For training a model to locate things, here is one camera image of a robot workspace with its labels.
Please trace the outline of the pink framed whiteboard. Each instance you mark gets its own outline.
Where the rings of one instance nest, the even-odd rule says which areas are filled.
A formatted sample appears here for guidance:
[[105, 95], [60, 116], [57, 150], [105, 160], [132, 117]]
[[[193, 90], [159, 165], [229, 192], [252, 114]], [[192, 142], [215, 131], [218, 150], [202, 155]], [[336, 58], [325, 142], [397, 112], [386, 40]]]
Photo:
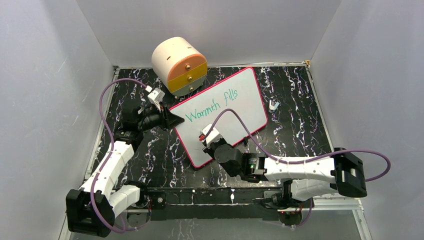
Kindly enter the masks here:
[[268, 111], [252, 67], [173, 106], [170, 112], [184, 118], [175, 132], [195, 168], [203, 167], [212, 159], [204, 153], [199, 137], [214, 120], [218, 120], [214, 127], [232, 146], [268, 123]]

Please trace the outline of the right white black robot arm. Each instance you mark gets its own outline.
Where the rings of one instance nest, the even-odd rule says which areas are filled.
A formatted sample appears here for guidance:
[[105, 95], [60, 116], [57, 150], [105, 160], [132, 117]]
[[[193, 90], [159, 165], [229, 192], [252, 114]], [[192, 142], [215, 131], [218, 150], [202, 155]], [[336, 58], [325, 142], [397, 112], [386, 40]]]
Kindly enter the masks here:
[[339, 153], [311, 161], [307, 157], [282, 157], [242, 153], [223, 138], [201, 137], [203, 151], [231, 177], [249, 183], [286, 180], [282, 202], [295, 207], [312, 197], [338, 193], [349, 198], [368, 195], [363, 161], [352, 153]]

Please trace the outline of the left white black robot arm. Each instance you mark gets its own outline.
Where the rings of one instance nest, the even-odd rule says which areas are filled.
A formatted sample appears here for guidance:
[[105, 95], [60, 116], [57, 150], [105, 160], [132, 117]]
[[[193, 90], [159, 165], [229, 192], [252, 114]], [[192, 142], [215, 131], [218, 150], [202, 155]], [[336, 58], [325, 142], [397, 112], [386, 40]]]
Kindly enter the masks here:
[[146, 185], [137, 181], [127, 181], [113, 191], [121, 171], [136, 153], [146, 131], [156, 127], [169, 131], [184, 121], [161, 103], [124, 111], [97, 169], [79, 189], [71, 189], [66, 195], [68, 229], [102, 238], [112, 231], [123, 232], [123, 226], [114, 226], [116, 217], [131, 206], [147, 207], [150, 198]]

